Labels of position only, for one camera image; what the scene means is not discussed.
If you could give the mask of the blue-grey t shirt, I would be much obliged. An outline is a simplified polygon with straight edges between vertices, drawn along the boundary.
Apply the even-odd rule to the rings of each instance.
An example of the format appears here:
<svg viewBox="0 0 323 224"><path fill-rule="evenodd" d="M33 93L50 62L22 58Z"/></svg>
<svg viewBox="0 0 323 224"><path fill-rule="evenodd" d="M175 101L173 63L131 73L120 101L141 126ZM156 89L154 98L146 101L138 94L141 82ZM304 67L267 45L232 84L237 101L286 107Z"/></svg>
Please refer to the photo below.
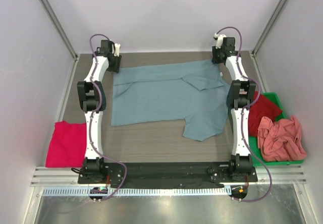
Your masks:
<svg viewBox="0 0 323 224"><path fill-rule="evenodd" d="M112 126L184 120L196 141L221 134L229 84L210 60L122 68L113 79Z"/></svg>

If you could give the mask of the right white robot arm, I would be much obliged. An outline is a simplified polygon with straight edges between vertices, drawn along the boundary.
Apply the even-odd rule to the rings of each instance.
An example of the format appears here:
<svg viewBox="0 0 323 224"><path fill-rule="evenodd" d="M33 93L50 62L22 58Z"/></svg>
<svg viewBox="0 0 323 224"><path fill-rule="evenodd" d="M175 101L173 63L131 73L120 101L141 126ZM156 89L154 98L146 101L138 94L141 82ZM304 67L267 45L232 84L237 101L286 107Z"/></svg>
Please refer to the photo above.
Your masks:
<svg viewBox="0 0 323 224"><path fill-rule="evenodd" d="M232 82L227 96L227 107L233 122L233 149L227 162L215 162L207 168L209 181L221 185L223 182L257 182L252 153L248 139L248 117L256 84L250 80L241 66L241 58L235 50L235 38L215 34L216 45L212 47L212 62L224 64Z"/></svg>

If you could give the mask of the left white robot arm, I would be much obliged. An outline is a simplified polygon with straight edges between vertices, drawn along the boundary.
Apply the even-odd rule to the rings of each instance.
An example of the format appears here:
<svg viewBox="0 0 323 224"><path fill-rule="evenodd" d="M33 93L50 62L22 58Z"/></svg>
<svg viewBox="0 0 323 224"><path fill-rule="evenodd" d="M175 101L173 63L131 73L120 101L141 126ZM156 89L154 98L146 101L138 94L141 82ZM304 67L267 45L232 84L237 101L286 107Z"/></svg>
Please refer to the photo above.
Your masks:
<svg viewBox="0 0 323 224"><path fill-rule="evenodd" d="M92 50L92 65L84 80L77 83L80 108L86 120L86 150L79 170L79 184L100 184L108 178L105 156L101 144L101 123L106 109L106 96L102 81L107 71L118 73L122 56L121 45L107 36L100 46L93 47L91 36L89 43Z"/></svg>

